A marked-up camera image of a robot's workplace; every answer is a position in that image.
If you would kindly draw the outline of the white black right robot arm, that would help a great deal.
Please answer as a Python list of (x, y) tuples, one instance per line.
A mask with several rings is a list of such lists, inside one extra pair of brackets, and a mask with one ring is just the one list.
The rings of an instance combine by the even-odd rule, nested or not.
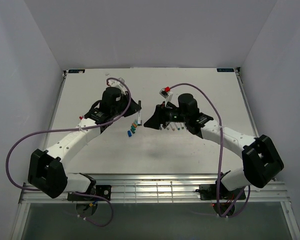
[(143, 125), (159, 130), (169, 123), (183, 123), (191, 134), (219, 144), (241, 158), (242, 167), (220, 176), (215, 191), (222, 199), (246, 186), (261, 189), (284, 169), (270, 137), (264, 134), (254, 137), (221, 126), (213, 117), (200, 112), (197, 101), (190, 93), (178, 97), (178, 106), (171, 102), (156, 105), (154, 114)]

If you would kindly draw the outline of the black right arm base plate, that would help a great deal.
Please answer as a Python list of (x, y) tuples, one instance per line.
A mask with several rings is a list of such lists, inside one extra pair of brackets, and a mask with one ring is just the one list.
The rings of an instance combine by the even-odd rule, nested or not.
[[(219, 190), (220, 200), (234, 200), (239, 194), (241, 189), (237, 188), (233, 191), (228, 191), (222, 184)], [(216, 200), (217, 199), (217, 184), (200, 184), (198, 189), (195, 190), (199, 193), (199, 198), (201, 200)]]

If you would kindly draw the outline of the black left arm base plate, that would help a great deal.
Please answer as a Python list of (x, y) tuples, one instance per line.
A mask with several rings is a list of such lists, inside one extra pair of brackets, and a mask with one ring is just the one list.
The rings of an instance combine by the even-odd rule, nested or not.
[[(96, 185), (90, 191), (84, 192), (84, 194), (103, 197), (103, 198), (107, 199), (108, 201), (110, 201), (111, 194), (112, 194), (112, 186), (111, 185)], [(68, 193), (66, 199), (68, 201), (72, 201), (72, 202), (98, 201), (98, 199), (94, 198), (94, 197), (80, 196), (80, 195), (73, 194), (73, 193)]]

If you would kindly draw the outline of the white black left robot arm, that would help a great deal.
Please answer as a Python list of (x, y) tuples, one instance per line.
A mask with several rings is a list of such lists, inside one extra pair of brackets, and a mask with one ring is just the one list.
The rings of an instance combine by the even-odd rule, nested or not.
[(129, 98), (118, 87), (107, 87), (71, 131), (45, 150), (36, 149), (30, 157), (28, 182), (51, 198), (63, 192), (78, 192), (85, 200), (96, 195), (96, 180), (87, 174), (67, 170), (71, 160), (107, 128), (106, 122), (123, 115), (129, 117), (141, 110), (141, 104)]

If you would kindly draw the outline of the black capped white marker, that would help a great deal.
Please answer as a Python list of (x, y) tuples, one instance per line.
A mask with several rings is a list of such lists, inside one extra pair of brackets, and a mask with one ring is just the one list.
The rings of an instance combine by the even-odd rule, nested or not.
[(142, 125), (142, 118), (141, 118), (142, 101), (141, 100), (138, 101), (138, 106), (139, 106), (139, 110), (137, 113), (137, 125), (141, 126)]

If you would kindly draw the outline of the teal capped white marker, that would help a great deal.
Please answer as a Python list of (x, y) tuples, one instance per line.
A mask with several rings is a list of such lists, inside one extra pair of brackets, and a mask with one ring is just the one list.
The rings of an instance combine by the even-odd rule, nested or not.
[(181, 130), (181, 126), (180, 126), (179, 123), (177, 123), (177, 122), (175, 122), (175, 127), (176, 127), (176, 129), (177, 129), (178, 131)]

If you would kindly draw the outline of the orange capped white marker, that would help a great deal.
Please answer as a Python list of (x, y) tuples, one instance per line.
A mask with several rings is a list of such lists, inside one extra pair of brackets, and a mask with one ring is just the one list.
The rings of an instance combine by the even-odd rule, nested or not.
[(172, 129), (173, 131), (175, 131), (175, 130), (176, 130), (176, 127), (175, 127), (174, 123), (171, 122), (170, 125), (171, 125), (171, 129)]

